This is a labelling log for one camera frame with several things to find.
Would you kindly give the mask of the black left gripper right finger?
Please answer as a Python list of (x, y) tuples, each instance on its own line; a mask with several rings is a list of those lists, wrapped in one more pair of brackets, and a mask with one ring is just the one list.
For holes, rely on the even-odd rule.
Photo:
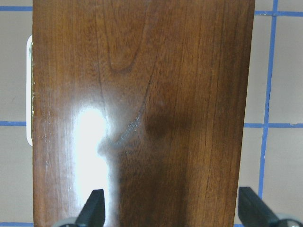
[(275, 227), (279, 218), (250, 187), (239, 187), (238, 216), (244, 227)]

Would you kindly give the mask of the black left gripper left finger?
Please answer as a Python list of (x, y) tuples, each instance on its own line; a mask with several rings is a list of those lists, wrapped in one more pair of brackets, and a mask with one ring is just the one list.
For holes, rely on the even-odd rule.
[(77, 227), (102, 227), (105, 223), (104, 190), (93, 190), (78, 215)]

